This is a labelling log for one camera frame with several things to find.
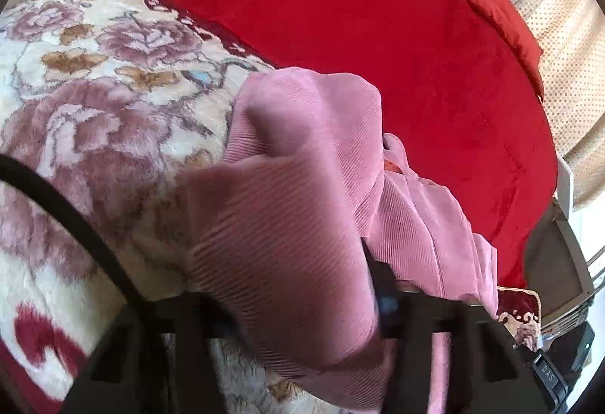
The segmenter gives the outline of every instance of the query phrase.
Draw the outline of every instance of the pink flower pattern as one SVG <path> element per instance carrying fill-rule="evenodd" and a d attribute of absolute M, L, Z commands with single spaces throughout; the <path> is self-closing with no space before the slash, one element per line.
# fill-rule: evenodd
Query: pink flower pattern
<path fill-rule="evenodd" d="M 104 28 L 97 42 L 108 55 L 151 68 L 195 59 L 203 40 L 177 21 L 153 23 L 124 18 Z"/>
<path fill-rule="evenodd" d="M 115 78 L 77 79 L 17 110 L 2 130 L 2 150 L 52 182 L 117 247 L 157 182 L 168 121 Z M 2 184 L 0 198 L 3 249 L 33 268 L 51 263 L 67 278 L 94 269 L 63 227 L 22 193 Z"/>
<path fill-rule="evenodd" d="M 28 42 L 39 41 L 42 34 L 80 22 L 84 13 L 78 5 L 47 1 L 39 8 L 29 8 L 7 30 L 8 38 Z"/>

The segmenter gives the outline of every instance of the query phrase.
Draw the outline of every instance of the brown leaf pattern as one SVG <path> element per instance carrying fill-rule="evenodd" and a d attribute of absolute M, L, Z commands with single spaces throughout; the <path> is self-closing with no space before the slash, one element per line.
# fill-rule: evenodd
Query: brown leaf pattern
<path fill-rule="evenodd" d="M 90 38 L 93 36 L 93 25 L 87 25 L 86 23 L 80 23 L 79 25 L 73 25 L 65 28 L 61 32 L 59 41 L 62 45 L 70 45 L 71 42 L 78 38 Z"/>
<path fill-rule="evenodd" d="M 151 91 L 155 86 L 168 86 L 178 82 L 176 73 L 169 70 L 162 72 L 146 72 L 138 67 L 125 65 L 124 67 L 118 67 L 116 72 L 132 78 L 132 86 L 136 89 L 146 91 Z"/>
<path fill-rule="evenodd" d="M 282 380 L 281 382 L 274 383 L 273 385 L 269 385 L 267 388 L 269 392 L 271 392 L 271 395 L 273 395 L 275 400 L 277 400 L 279 403 L 293 400 L 303 392 L 298 385 L 288 380 Z"/>
<path fill-rule="evenodd" d="M 83 78 L 93 67 L 107 60 L 102 53 L 87 53 L 84 49 L 71 49 L 67 52 L 45 53 L 42 62 L 47 67 L 47 81 L 63 81 Z"/>

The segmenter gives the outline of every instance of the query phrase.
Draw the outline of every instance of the floral blanket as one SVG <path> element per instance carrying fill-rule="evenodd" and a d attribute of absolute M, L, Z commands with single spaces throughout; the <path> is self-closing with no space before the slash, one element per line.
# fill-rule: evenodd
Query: floral blanket
<path fill-rule="evenodd" d="M 156 0 L 29 0 L 0 16 L 0 149 L 64 194 L 149 299 L 186 287 L 177 176 L 216 162 L 236 94 L 271 67 Z M 37 205 L 0 184 L 0 365 L 57 412 L 123 298 Z M 232 412 L 331 409 L 214 345 Z"/>
<path fill-rule="evenodd" d="M 517 344 L 534 352 L 541 347 L 542 305 L 535 291 L 498 286 L 498 320 Z"/>

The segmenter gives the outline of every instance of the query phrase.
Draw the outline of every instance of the red blanket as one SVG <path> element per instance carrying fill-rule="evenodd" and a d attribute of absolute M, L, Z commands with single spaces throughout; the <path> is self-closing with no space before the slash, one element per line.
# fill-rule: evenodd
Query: red blanket
<path fill-rule="evenodd" d="M 466 0 L 168 0 L 279 67 L 353 72 L 382 94 L 411 168 L 446 185 L 524 287 L 522 249 L 555 190 L 546 116 L 509 46 Z"/>

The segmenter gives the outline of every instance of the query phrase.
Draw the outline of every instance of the bed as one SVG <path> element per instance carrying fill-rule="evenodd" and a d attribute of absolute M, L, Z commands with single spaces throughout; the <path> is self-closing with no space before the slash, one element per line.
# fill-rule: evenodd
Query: bed
<path fill-rule="evenodd" d="M 525 241 L 557 183 L 551 131 L 510 47 L 466 0 L 166 0 L 218 22 L 277 67 L 351 71 L 378 87 L 383 128 L 452 191 L 524 287 Z"/>
<path fill-rule="evenodd" d="M 220 159 L 238 89 L 271 66 L 157 0 L 28 0 L 0 22 L 3 152 L 36 169 L 48 162 L 48 179 L 148 298 L 183 292 L 190 244 L 177 174 Z M 0 192 L 2 387 L 54 414 L 124 300 L 61 226 L 11 187 Z M 232 341 L 213 355 L 232 410 L 255 401 L 335 412 Z M 250 387 L 251 372 L 275 395 Z"/>

